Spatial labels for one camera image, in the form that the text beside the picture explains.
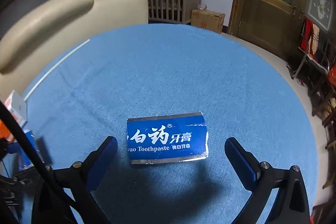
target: door handle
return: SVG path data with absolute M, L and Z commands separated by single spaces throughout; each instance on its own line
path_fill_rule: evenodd
M 294 5 L 292 6 L 293 8 L 293 11 L 292 11 L 292 17 L 295 17 L 295 14 L 296 14 L 296 10 L 298 8 L 298 4 L 297 3 L 294 3 Z
M 303 15 L 305 13 L 305 10 L 304 9 L 301 9 L 300 13 L 299 13 L 299 17 L 298 17 L 298 20 L 301 21 Z

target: screw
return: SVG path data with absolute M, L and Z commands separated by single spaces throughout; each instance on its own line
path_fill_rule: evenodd
M 292 168 L 293 168 L 293 170 L 296 171 L 296 172 L 299 172 L 299 171 L 300 171 L 300 167 L 298 167 L 297 165 L 293 165 Z
M 264 169 L 268 169 L 268 168 L 269 168 L 269 163 L 266 162 L 266 161 L 263 161 L 263 162 L 261 163 L 261 167 L 264 168 Z
M 73 168 L 80 168 L 81 166 L 82 166 L 82 162 L 81 161 L 76 161 L 72 165 Z

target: floor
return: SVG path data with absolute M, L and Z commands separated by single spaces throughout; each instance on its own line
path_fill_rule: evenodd
M 313 133 L 315 135 L 316 141 L 316 149 L 318 154 L 318 161 L 319 161 L 319 176 L 318 176 L 318 183 L 316 188 L 316 197 L 314 205 L 322 204 L 327 202 L 332 196 L 332 186 L 322 189 L 322 186 L 325 184 L 328 175 L 328 152 L 325 149 L 327 144 L 327 133 L 325 128 L 322 126 L 321 119 L 317 116 L 313 117 L 311 115 L 312 106 L 310 102 L 310 98 L 307 95 L 307 88 L 301 86 L 296 79 L 292 80 L 288 69 L 286 67 L 286 62 L 274 54 L 254 45 L 245 40 L 242 40 L 237 37 L 233 37 L 226 33 L 222 33 L 223 36 L 232 39 L 233 41 L 247 47 L 251 51 L 255 52 L 259 55 L 262 59 L 264 59 L 267 63 L 269 63 L 280 75 L 288 82 L 291 88 L 294 90 L 298 98 L 300 99 L 307 116 L 310 120 Z

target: wooden door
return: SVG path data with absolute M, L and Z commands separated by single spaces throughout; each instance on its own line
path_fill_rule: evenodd
M 289 60 L 296 55 L 306 0 L 244 0 L 237 36 Z

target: toothpaste box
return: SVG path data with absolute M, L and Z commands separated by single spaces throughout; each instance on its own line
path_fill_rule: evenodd
M 201 112 L 127 119 L 132 164 L 160 164 L 208 157 L 208 131 Z

